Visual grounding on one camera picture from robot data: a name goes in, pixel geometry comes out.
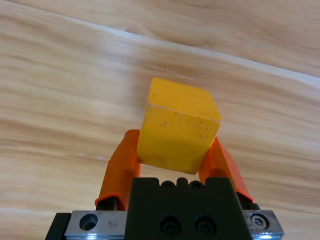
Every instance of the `metal plate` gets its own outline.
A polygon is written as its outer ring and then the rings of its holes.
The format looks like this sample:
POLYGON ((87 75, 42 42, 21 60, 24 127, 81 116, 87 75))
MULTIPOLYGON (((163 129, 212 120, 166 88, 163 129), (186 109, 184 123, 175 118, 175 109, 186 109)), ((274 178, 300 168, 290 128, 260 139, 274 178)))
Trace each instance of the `metal plate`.
POLYGON ((254 240, 280 240, 285 234, 272 210, 244 210, 243 215, 254 240), (252 219, 253 216, 265 217, 267 219, 266 229, 261 229, 255 226, 255 223, 252 219))
POLYGON ((73 211, 64 236, 67 240, 123 240, 126 219, 126 211, 73 211), (91 224, 95 227, 84 230, 81 220, 89 215, 95 215, 97 221, 91 224))
MULTIPOLYGON (((284 231, 272 210, 244 210, 243 215, 254 240, 282 239, 284 231), (267 219, 266 229, 259 229, 254 225, 252 216, 255 214, 267 219)), ((126 220, 126 211, 73 211, 64 235, 67 240, 123 240, 126 220), (95 226, 85 222, 89 227, 94 227, 83 230, 81 220, 88 215, 95 215, 97 221, 95 226)))

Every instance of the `yellow cube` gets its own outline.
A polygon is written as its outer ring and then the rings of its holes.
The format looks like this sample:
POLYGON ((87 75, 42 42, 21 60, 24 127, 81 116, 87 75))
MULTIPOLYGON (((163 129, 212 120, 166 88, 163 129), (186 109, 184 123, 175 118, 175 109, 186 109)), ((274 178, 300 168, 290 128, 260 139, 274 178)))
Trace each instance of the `yellow cube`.
POLYGON ((142 164, 196 174, 222 123, 203 89, 154 78, 137 143, 142 164))

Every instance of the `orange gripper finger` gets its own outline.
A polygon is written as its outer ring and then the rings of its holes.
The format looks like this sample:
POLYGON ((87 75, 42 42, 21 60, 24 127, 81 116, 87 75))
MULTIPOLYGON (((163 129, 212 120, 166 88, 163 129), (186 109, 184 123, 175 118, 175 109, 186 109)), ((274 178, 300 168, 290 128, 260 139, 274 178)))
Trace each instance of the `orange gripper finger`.
POLYGON ((254 202, 254 198, 249 194, 236 162, 217 137, 206 153, 198 174, 203 184, 205 184, 207 178, 230 178, 235 191, 254 202))
POLYGON ((107 198, 117 197, 119 210, 128 209, 130 188, 134 178, 140 176, 141 164, 138 162, 136 148, 139 130, 129 130, 114 151, 106 167, 99 198, 95 205, 107 198))

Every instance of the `wood grain surface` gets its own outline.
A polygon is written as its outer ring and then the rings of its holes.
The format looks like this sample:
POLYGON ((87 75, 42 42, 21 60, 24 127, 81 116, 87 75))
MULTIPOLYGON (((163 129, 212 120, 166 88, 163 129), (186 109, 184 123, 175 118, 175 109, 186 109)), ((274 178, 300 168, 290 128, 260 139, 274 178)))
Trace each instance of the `wood grain surface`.
POLYGON ((94 209, 109 158, 142 124, 152 77, 210 91, 218 136, 256 202, 285 240, 319 239, 318 77, 9 1, 0 14, 1 240, 43 240, 56 212, 94 209))
POLYGON ((319 0, 12 0, 320 77, 319 0))

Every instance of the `hole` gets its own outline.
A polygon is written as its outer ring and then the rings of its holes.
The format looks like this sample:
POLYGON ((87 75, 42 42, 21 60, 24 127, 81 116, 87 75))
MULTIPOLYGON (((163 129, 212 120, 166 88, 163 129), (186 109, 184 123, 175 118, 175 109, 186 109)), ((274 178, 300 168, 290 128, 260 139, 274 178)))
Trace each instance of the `hole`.
POLYGON ((204 237, 211 237, 216 232, 216 224, 209 216, 198 216, 195 219, 195 229, 204 237))
POLYGON ((268 219, 264 215, 259 213, 254 213, 251 216, 251 222, 253 226, 255 226, 257 229, 260 229, 260 230, 264 230, 269 227, 268 219))
POLYGON ((199 182, 199 181, 192 181, 192 182, 190 182, 190 185, 195 190, 198 190, 198 189, 201 189, 201 188, 204 187, 203 184, 201 182, 199 182))
POLYGON ((173 189, 175 187, 175 184, 172 181, 164 181, 161 184, 161 187, 164 187, 165 189, 173 189))
POLYGON ((181 223, 175 216, 165 216, 160 221, 160 230, 166 237, 173 238, 181 232, 181 223))
POLYGON ((80 228, 83 231, 89 231, 93 229, 98 223, 98 217, 92 213, 84 215, 80 220, 80 228))

